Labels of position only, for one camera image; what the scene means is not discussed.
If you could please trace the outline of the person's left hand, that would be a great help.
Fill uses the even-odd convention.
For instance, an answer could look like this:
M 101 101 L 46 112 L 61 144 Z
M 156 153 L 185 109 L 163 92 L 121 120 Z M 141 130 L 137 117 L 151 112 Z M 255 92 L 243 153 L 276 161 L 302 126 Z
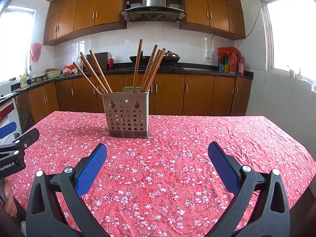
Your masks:
M 4 205 L 5 210 L 11 217 L 15 217 L 17 214 L 17 207 L 14 202 L 11 185 L 6 180 L 4 181 L 3 192 L 5 194 L 5 197 L 7 198 L 7 201 L 5 202 L 5 205 Z

